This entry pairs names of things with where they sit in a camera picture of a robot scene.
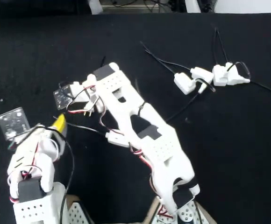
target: black fabric surface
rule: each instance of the black fabric surface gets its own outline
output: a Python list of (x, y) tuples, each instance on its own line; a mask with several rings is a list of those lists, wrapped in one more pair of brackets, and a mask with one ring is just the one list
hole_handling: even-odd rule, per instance
[[(31, 126), (58, 115), (52, 92), (60, 81), (83, 81), (117, 62), (142, 96), (167, 118), (185, 105), (173, 75), (148, 56), (211, 70), (214, 26), (232, 61), (244, 61), (252, 78), (271, 87), (271, 14), (144, 14), (0, 21), (0, 114), (22, 106)], [(67, 116), (97, 126), (98, 117)], [(205, 91), (171, 123), (201, 187), (198, 201), (219, 223), (271, 223), (271, 93), (243, 84)], [(76, 156), (71, 194), (97, 223), (142, 221), (154, 195), (149, 170), (129, 150), (69, 127)], [(0, 130), (0, 223), (15, 223), (8, 200), (11, 153)], [(55, 179), (67, 184), (68, 152)]]

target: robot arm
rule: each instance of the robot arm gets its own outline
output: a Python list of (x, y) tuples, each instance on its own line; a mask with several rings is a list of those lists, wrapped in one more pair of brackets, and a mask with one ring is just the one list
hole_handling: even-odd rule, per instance
[[(115, 63), (88, 75), (82, 86), (95, 86), (87, 92), (89, 98), (96, 99), (99, 112), (105, 113), (108, 109), (115, 118), (125, 141), (151, 167), (153, 185), (161, 203), (170, 214), (176, 215), (179, 208), (194, 199), (200, 188), (175, 129), (142, 99)], [(140, 133), (135, 133), (131, 125), (130, 116), (135, 114), (150, 122)]]
[(64, 224), (69, 223), (66, 202), (63, 204), (65, 187), (53, 182), (53, 162), (65, 148), (65, 141), (56, 131), (66, 136), (66, 129), (65, 117), (60, 115), (50, 130), (36, 125), (13, 139), (16, 152), (7, 170), (7, 181), (17, 224), (59, 224), (60, 217)]

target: white plug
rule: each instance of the white plug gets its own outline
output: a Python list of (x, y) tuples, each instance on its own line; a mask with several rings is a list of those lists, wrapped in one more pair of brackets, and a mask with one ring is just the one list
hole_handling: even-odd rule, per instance
[(214, 85), (215, 86), (226, 86), (228, 83), (228, 73), (226, 67), (219, 64), (215, 65), (212, 69), (214, 74)]
[[(207, 71), (202, 68), (199, 68), (199, 67), (195, 67), (194, 69), (191, 69), (191, 74), (192, 74), (193, 79), (201, 78), (201, 79), (204, 79), (209, 84), (211, 84), (211, 82), (214, 78), (214, 74), (212, 72)], [(201, 94), (206, 89), (206, 87), (207, 87), (207, 85), (205, 83), (203, 83), (201, 85), (198, 93)]]
[(84, 86), (79, 84), (79, 82), (73, 82), (73, 84), (70, 84), (70, 89), (73, 97), (76, 97), (79, 94), (74, 102), (88, 102), (90, 100), (85, 91), (81, 92), (84, 89)]
[(107, 132), (106, 133), (107, 141), (111, 144), (128, 148), (129, 142), (126, 140), (125, 136), (116, 132), (113, 132), (112, 130)]
[(236, 85), (242, 83), (249, 83), (250, 80), (248, 78), (244, 78), (238, 74), (237, 67), (230, 62), (226, 63), (225, 69), (228, 77), (228, 85)]
[(176, 73), (174, 77), (174, 83), (185, 95), (196, 88), (196, 81), (192, 80), (185, 73)]

